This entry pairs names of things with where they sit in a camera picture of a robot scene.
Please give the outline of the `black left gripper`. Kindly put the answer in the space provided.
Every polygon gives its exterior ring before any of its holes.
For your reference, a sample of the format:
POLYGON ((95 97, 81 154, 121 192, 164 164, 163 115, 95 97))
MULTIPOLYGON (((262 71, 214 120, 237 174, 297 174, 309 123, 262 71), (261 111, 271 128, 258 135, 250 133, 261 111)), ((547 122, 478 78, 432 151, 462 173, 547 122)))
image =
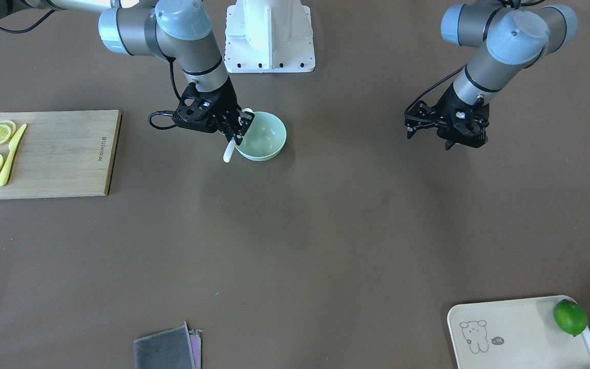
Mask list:
POLYGON ((423 100, 414 101, 405 110, 407 139, 421 129, 436 126, 436 135, 446 140, 445 150, 456 144, 474 149, 482 147, 489 140, 486 128, 490 124, 490 105, 480 93, 468 100, 468 103, 461 100, 451 86, 432 108, 423 100))

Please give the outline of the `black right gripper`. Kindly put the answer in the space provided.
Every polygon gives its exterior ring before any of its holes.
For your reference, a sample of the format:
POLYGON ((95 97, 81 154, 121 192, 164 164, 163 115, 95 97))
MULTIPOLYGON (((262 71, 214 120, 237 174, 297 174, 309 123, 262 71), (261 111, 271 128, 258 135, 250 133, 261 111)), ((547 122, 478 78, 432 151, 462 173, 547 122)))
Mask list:
POLYGON ((211 92, 198 91, 195 83, 190 82, 172 114, 172 120, 179 128, 204 133, 220 132, 227 142, 239 146, 255 116, 253 111, 241 111, 236 91, 228 77, 220 88, 211 92))

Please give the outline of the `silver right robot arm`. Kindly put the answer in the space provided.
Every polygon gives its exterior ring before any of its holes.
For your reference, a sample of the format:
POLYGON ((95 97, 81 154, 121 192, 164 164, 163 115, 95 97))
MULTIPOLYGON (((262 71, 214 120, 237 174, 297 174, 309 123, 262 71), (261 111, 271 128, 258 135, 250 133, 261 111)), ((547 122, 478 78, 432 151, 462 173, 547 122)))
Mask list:
POLYGON ((255 114, 238 104, 202 1, 0 1, 0 19, 27 9, 98 14, 100 39, 110 51, 154 56, 170 69, 178 64, 188 81, 176 92, 178 107, 150 114, 149 122, 164 115, 173 128, 218 132, 232 146, 243 142, 255 114))

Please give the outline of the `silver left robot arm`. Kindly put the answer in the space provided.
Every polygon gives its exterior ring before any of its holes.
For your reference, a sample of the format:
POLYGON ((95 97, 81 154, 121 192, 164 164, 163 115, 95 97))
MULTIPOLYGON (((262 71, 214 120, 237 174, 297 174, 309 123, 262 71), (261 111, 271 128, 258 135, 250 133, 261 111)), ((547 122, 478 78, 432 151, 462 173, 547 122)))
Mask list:
POLYGON ((435 105, 418 97, 405 110, 407 138, 435 129, 445 149, 487 143, 490 103, 518 72, 564 47, 578 30, 566 5, 532 9, 522 1, 475 1, 450 7, 441 20, 446 42, 475 47, 465 66, 449 75, 451 85, 435 105))

